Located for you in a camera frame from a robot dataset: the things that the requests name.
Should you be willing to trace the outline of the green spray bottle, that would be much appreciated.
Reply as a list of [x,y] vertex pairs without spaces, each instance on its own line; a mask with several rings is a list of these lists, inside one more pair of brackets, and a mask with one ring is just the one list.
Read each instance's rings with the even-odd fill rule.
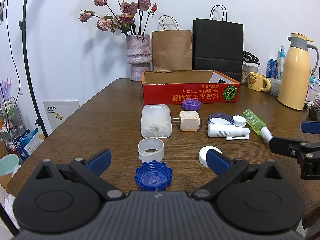
[[251,109],[247,109],[243,112],[242,116],[246,119],[247,124],[260,135],[265,141],[270,142],[273,138],[270,130],[266,124],[261,120]]

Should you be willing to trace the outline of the small white ribbed cap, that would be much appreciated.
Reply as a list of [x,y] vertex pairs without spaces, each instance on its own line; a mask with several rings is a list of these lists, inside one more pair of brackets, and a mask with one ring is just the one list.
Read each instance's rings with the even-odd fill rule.
[[237,127],[245,127],[246,119],[241,115],[234,115],[233,117],[233,125]]

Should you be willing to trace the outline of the white spray bottle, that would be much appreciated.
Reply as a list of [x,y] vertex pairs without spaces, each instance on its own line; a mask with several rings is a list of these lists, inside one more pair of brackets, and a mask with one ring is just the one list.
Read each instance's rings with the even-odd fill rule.
[[226,138],[226,140],[249,139],[250,129],[227,124],[209,124],[208,137]]

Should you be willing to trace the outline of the white ribbed plastic cap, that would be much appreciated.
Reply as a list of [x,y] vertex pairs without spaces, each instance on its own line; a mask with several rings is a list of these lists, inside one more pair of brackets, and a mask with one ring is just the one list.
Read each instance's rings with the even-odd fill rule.
[[214,146],[204,146],[199,150],[199,162],[202,166],[208,167],[208,160],[209,160],[209,154],[210,150],[216,151],[219,154],[222,154],[222,151]]

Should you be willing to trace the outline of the blue toothed plastic cap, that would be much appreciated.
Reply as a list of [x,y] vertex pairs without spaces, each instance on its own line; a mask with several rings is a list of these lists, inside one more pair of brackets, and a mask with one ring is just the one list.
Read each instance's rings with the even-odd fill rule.
[[135,182],[140,191],[166,191],[172,182],[172,169],[164,162],[144,162],[136,168]]

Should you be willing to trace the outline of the white tape roll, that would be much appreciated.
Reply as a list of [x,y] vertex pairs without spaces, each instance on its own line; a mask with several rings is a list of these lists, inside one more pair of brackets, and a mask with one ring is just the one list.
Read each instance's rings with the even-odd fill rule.
[[164,158],[164,142],[158,138],[145,138],[138,144],[139,159],[143,163],[161,162]]

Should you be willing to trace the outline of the purple toothed plastic cap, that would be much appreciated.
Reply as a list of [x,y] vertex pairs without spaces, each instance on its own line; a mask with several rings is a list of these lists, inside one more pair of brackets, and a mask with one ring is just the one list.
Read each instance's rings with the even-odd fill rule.
[[198,111],[201,108],[201,103],[198,100],[186,99],[182,101],[182,108],[185,111]]

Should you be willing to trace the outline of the translucent plastic container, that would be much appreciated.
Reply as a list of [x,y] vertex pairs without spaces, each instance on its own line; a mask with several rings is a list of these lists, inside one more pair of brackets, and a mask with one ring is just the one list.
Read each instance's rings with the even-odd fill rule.
[[170,109],[167,105],[145,105],[140,132],[144,138],[168,138],[172,134]]

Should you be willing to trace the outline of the blue soda can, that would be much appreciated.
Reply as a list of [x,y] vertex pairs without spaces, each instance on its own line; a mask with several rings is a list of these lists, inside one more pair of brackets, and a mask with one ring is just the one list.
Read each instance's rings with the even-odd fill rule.
[[269,59],[266,68],[266,77],[271,77],[274,79],[278,78],[278,64],[277,60]]

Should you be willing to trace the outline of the yellow bear mug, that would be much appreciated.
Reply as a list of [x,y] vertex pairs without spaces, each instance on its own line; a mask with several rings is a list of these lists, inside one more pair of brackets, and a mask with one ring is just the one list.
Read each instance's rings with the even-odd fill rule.
[[250,72],[247,87],[258,92],[268,92],[271,89],[271,83],[265,75]]

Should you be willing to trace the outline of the clear glass bottle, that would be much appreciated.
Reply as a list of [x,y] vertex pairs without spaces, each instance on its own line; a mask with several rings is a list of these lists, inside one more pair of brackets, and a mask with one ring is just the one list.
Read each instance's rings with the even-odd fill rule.
[[277,59],[276,79],[278,80],[281,80],[282,78],[284,60],[285,60],[285,47],[281,46],[280,51],[278,53],[278,59]]

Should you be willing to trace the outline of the clear jar with black clip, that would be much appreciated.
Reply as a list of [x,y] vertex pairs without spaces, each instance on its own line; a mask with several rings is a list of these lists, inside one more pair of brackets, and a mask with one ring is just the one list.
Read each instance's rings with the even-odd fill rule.
[[248,51],[243,51],[242,54],[242,74],[241,74],[241,84],[247,85],[249,73],[257,73],[260,62],[259,58]]

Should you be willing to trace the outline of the black paper bag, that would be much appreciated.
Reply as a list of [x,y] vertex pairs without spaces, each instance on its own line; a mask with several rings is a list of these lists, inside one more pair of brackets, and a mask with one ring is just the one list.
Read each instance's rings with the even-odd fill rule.
[[223,4],[212,7],[208,19],[193,20],[194,70],[216,70],[240,82],[244,25],[227,20]]

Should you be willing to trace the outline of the red cardboard box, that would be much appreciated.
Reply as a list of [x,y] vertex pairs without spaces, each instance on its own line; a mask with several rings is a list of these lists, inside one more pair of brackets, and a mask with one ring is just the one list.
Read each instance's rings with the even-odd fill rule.
[[201,103],[237,102],[240,83],[215,70],[145,71],[142,76],[146,105],[180,105],[193,99]]

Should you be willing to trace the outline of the white booklet against wall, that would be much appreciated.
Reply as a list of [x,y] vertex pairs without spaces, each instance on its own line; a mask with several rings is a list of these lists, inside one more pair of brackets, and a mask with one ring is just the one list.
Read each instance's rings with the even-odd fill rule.
[[52,131],[58,128],[79,107],[79,101],[45,101],[43,103]]

